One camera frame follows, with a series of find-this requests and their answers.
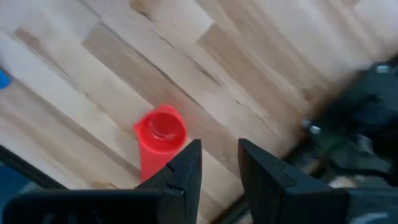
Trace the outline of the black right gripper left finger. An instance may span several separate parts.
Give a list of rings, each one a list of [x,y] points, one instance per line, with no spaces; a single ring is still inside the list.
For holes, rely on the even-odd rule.
[[[10,200],[3,223],[196,223],[201,141],[192,140],[135,189],[27,192]]]

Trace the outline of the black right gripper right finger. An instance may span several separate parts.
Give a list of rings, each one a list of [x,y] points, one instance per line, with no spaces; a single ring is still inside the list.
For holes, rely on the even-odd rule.
[[[254,223],[397,224],[396,188],[333,188],[248,139],[238,161]]]

